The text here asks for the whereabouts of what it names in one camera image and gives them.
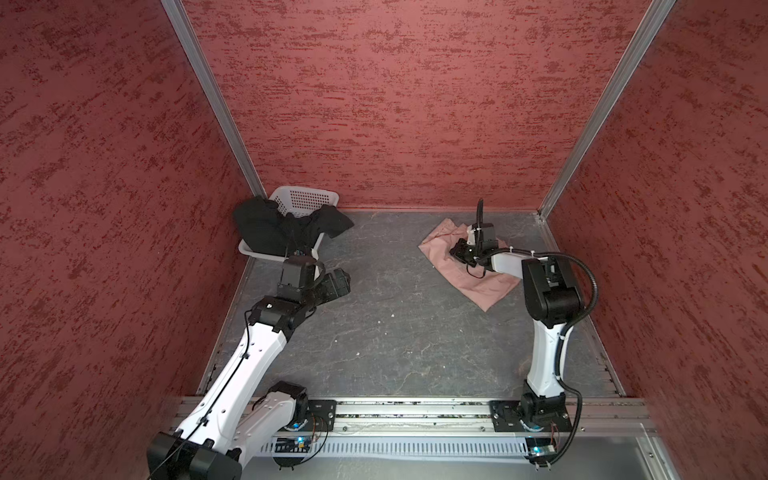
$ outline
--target marble-pattern surface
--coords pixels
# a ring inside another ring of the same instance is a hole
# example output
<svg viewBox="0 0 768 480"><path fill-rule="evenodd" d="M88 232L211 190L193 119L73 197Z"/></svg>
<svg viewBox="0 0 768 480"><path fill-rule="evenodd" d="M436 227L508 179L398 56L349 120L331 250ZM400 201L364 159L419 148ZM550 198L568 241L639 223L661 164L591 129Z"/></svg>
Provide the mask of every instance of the marble-pattern surface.
<svg viewBox="0 0 768 480"><path fill-rule="evenodd" d="M352 292L319 307L296 331L257 394L283 379L312 396L519 396L533 347L522 285L483 313L417 247L443 218L471 223L473 215L349 215L355 226L326 238L320 259L351 275ZM486 213L485 220L513 246L545 248L533 214ZM254 268L224 336L220 365L240 341L243 313L275 292L280 271L277 262ZM614 393L579 328L565 375L586 396Z"/></svg>

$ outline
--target vent grille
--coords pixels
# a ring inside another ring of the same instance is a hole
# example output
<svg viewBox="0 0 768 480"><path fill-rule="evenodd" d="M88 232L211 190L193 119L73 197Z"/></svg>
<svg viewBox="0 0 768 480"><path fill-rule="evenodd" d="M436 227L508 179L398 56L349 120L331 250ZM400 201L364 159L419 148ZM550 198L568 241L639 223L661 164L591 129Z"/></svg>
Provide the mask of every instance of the vent grille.
<svg viewBox="0 0 768 480"><path fill-rule="evenodd" d="M323 440L312 444L309 452L275 453L274 441L265 444L257 456L303 457L312 455ZM452 437L329 437L318 457L387 458L509 458L525 457L528 448L523 438L452 438Z"/></svg>

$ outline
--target aluminum frame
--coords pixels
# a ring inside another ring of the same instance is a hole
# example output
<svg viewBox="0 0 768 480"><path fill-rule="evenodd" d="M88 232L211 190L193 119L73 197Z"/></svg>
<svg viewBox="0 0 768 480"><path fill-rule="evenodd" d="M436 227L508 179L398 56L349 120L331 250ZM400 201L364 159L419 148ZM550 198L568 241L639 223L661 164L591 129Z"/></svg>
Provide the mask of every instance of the aluminum frame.
<svg viewBox="0 0 768 480"><path fill-rule="evenodd" d="M221 350L224 333L230 328L230 324L233 322L235 313L237 312L237 305L240 303L240 298L243 296L243 291L245 290L245 286L248 283L248 279L253 274L253 268L256 266L257 261L258 260L253 257L248 257L248 261L245 264L245 269L243 269L243 275L240 277L240 282L237 284L235 294L232 296L232 302L230 303L230 308L227 311L227 316L224 317L224 323L219 330L219 336L216 338L214 350L211 352L210 357L208 358L208 364L206 364L205 373L203 374L203 378L200 380L200 385L197 386L197 391L195 392L197 395L205 395L208 391L208 386L213 381L214 367L216 366L216 356Z"/></svg>
<svg viewBox="0 0 768 480"><path fill-rule="evenodd" d="M171 430L187 418L202 397L182 399ZM253 397L249 406L259 399ZM546 437L550 432L495 432L490 397L313 397L336 400L333 432L340 436L439 437ZM566 400L575 415L576 399ZM246 407L243 417L249 413ZM586 398L579 435L590 437L643 437L658 435L645 401L635 398ZM281 432L280 436L302 435Z"/></svg>
<svg viewBox="0 0 768 480"><path fill-rule="evenodd" d="M621 56L618 65L616 65L611 79L605 85L603 94L595 105L592 115L590 115L584 129L581 131L581 135L576 140L573 150L571 150L568 158L565 159L563 168L541 203L539 208L541 218L546 220L549 214L552 213L555 204L565 191L565 187L568 185L571 177L573 177L581 160L584 159L584 155L587 153L590 145L592 145L592 141L603 126L605 119L608 118L614 105L616 105L621 92L627 86L629 79L640 64L651 42L656 37L661 24L664 23L674 3L675 0L653 0L650 3L629 45L627 45L627 49L624 50L624 54Z"/></svg>
<svg viewBox="0 0 768 480"><path fill-rule="evenodd" d="M174 26L179 42L181 42L181 46L184 48L184 53L187 54L187 58L192 64L197 80L200 82L200 86L203 87L203 92L205 92L205 96L208 98L210 107L214 110L224 137L229 142L230 149L237 159L240 169L243 171L243 176L246 182L248 182L250 191L257 197L266 198L266 191L261 184L259 174L256 172L256 168L248 154L248 149L243 142L243 138L240 136L240 132L237 130L235 120L232 118L232 113L229 107L227 107L227 102L221 94L218 83L216 83L214 73L210 70L208 60L206 60L203 49L200 47L200 42L197 41L197 36L194 33L189 16L187 16L187 11L184 10L181 0L161 0L161 2L170 23Z"/></svg>

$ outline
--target mounting plate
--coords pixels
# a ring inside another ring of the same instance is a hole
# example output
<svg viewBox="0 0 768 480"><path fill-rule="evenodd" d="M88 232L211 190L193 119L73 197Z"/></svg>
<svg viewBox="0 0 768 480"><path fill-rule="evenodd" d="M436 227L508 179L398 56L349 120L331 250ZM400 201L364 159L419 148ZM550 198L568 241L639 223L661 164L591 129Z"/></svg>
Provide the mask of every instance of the mounting plate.
<svg viewBox="0 0 768 480"><path fill-rule="evenodd" d="M319 418L325 419L328 424L328 431L333 431L333 423L336 421L336 400L310 400L308 412L318 417L315 430L317 432L325 432L326 427L320 425ZM295 432L311 432L313 429L312 418L300 429ZM281 432L288 432L289 430L280 429Z"/></svg>
<svg viewBox="0 0 768 480"><path fill-rule="evenodd" d="M491 421L495 432L530 432L520 422L518 415L518 400L491 400ZM571 419L558 417L554 421L560 433L571 431Z"/></svg>

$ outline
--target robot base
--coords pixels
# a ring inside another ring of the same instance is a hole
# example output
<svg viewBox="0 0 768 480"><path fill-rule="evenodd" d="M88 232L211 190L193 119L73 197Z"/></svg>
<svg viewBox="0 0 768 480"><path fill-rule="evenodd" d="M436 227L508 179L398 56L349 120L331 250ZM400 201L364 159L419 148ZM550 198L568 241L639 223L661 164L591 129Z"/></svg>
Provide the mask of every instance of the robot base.
<svg viewBox="0 0 768 480"><path fill-rule="evenodd" d="M493 421L493 429L496 432L530 432L530 428L526 428L523 425L523 421L520 417L519 409L520 402L518 400L492 400L488 402L491 408L491 420ZM553 415L550 418L550 424L541 425L546 430L551 427L551 423L557 427L560 433L567 433L571 431L571 419L565 411L565 405L563 405L563 411L559 415Z"/></svg>

